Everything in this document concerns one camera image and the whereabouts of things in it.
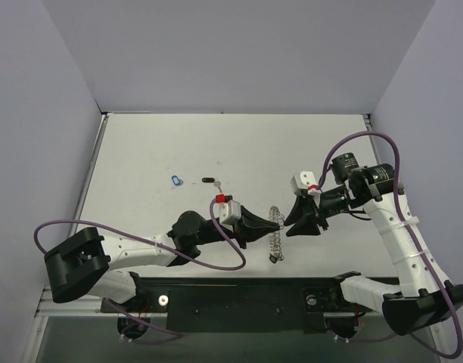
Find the metal keyring disc with rings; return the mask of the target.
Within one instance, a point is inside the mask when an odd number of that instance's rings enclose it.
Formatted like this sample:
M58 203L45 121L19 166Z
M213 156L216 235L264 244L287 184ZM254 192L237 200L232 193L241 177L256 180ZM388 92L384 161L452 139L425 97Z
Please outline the metal keyring disc with rings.
M278 259L277 262L281 262L284 260L281 248L281 229L284 227L284 215L280 212L277 206L272 206L270 208L269 221L279 225L279 229L269 235L269 255L274 255Z

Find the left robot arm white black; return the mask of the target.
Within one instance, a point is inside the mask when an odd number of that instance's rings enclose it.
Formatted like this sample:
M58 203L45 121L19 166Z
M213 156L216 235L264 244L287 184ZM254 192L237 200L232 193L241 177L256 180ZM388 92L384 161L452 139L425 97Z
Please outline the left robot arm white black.
M170 231L150 239L88 222L44 254L52 299L54 303L69 303L85 295L97 296L134 312L144 305L145 291L132 268L197 263L200 246L222 241L239 253L248 243L280 228L234 201L210 219L186 211Z

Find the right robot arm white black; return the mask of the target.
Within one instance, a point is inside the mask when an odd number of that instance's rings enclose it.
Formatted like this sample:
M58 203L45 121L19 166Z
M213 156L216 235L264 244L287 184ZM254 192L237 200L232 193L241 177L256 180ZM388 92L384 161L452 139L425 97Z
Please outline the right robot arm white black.
M312 172L294 174L296 201L284 221L289 228L286 235L319 236L328 228L329 218L360 209L374 223L399 283L383 284L356 272L342 274L339 284L328 289L329 304L345 309L355 303L380 312L400 336L450 318L463 306L463 285L453 284L436 266L404 190L393 193L393 166L360 166L348 153L335 157L331 170L337 187L329 191L319 190Z

